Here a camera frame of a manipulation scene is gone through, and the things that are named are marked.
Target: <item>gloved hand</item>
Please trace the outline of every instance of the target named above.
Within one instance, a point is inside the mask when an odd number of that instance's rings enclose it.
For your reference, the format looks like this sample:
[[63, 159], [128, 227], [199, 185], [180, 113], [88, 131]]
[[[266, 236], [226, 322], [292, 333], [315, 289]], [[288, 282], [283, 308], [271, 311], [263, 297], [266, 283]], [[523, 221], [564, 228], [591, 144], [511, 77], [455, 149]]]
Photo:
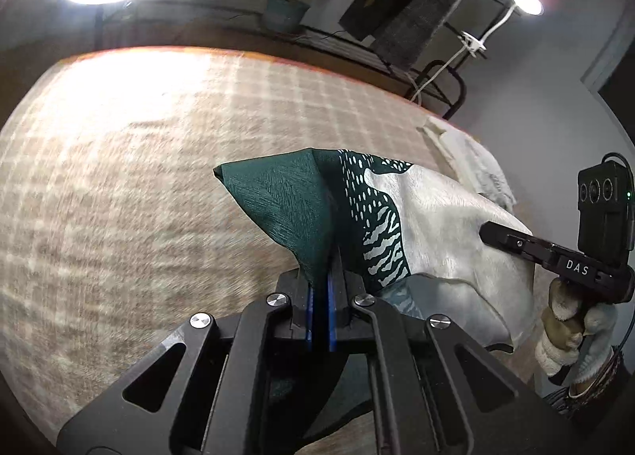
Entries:
[[563, 365], [573, 365], [578, 360], [583, 337], [593, 335], [591, 347], [573, 380], [576, 384], [593, 382], [612, 355], [617, 309], [605, 303], [587, 309], [576, 289], [559, 278], [549, 286], [548, 304], [542, 312], [545, 331], [536, 345], [536, 360], [548, 376], [553, 376]]

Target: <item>screw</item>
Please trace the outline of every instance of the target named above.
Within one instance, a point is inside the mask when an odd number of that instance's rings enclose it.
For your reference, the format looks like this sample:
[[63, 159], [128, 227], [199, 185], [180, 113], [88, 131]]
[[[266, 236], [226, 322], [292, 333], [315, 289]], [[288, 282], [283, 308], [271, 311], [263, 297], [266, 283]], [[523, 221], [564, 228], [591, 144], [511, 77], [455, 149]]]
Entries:
[[449, 317], [442, 315], [440, 313], [436, 313], [432, 317], [430, 317], [430, 325], [433, 328], [437, 328], [439, 330], [445, 330], [445, 328], [449, 328], [452, 321]]
[[289, 301], [289, 298], [285, 296], [283, 293], [270, 293], [267, 296], [267, 304], [269, 306], [282, 306], [286, 305]]
[[375, 304], [376, 299], [369, 293], [360, 293], [355, 296], [355, 304], [357, 306], [371, 306]]
[[204, 328], [205, 326], [208, 326], [213, 321], [214, 321], [214, 317], [212, 317], [211, 315], [205, 312], [199, 312], [199, 313], [195, 313], [194, 315], [190, 317], [190, 326], [192, 328], [200, 329], [200, 328]]

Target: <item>dark green fabric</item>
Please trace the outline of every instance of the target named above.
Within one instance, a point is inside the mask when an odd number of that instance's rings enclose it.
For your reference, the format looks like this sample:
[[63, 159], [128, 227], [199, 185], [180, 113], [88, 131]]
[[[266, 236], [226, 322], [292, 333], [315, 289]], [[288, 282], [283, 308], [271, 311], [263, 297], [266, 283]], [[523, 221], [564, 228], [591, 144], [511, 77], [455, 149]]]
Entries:
[[[346, 270], [360, 274], [366, 289], [380, 290], [410, 274], [405, 256], [382, 265], [369, 251], [390, 234], [401, 248], [401, 223], [392, 199], [364, 182], [364, 172], [402, 173], [411, 164], [350, 150], [317, 150], [225, 163], [217, 177], [247, 215], [275, 242], [291, 250], [311, 285], [326, 281], [333, 243]], [[371, 231], [391, 216], [390, 229], [374, 243]]]

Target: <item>folded fabric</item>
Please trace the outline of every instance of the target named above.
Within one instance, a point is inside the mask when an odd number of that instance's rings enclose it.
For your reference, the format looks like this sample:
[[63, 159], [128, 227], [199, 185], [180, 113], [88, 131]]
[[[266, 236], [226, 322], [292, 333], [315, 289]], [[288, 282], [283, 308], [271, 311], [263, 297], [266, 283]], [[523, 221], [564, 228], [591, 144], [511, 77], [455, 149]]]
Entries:
[[509, 213], [514, 212], [516, 199], [503, 170], [490, 151], [469, 134], [434, 116], [428, 117], [422, 130], [448, 161], [458, 182]]
[[[530, 232], [456, 181], [404, 161], [311, 148], [226, 163], [215, 173], [247, 215], [293, 252], [311, 285], [326, 284], [337, 245], [344, 268], [360, 274], [371, 293], [426, 274], [447, 283], [445, 302], [456, 283], [453, 319], [471, 325], [472, 337], [483, 337], [473, 319], [484, 314], [500, 318], [498, 341], [516, 347], [529, 334], [533, 264], [485, 245], [478, 232], [488, 220]], [[434, 310], [439, 299], [436, 287], [426, 292], [425, 279], [420, 284], [420, 303], [410, 306], [415, 316], [416, 309]], [[403, 296], [386, 299], [408, 312]]]

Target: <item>triangular cutout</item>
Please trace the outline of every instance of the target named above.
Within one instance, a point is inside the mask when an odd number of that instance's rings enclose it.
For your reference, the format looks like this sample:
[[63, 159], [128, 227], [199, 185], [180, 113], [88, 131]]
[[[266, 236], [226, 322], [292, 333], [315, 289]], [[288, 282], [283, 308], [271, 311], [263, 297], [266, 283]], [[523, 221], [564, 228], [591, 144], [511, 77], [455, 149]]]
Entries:
[[464, 346], [456, 346], [455, 353], [481, 412], [494, 411], [514, 400], [512, 389]]
[[123, 391], [123, 399], [148, 412], [157, 412], [184, 354], [185, 344], [174, 344]]

